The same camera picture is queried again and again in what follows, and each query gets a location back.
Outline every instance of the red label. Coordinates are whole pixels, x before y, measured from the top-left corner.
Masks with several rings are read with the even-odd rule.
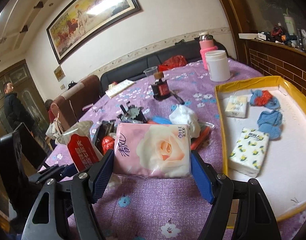
[[[161,96],[168,95],[170,93],[169,86],[167,84],[159,85],[158,90]]]
[[[88,137],[74,134],[68,143],[71,158],[78,171],[99,161]]]

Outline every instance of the ceiling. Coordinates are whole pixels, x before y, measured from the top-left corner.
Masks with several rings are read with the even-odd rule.
[[[0,16],[0,64],[27,51],[35,33],[61,2],[10,0],[7,3]]]

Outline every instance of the brick wall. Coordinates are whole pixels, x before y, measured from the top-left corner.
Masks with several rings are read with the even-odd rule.
[[[306,72],[285,61],[249,49],[251,67],[265,76],[281,76],[306,96]]]

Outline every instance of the pink tissue package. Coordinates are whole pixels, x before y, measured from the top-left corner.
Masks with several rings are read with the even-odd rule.
[[[113,172],[138,177],[183,178],[191,173],[189,125],[120,123]]]

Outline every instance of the black jacket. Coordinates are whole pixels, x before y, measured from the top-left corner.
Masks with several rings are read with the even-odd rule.
[[[24,122],[30,131],[32,130],[34,119],[17,98],[17,93],[8,93],[4,96],[4,114],[13,130],[21,122]]]

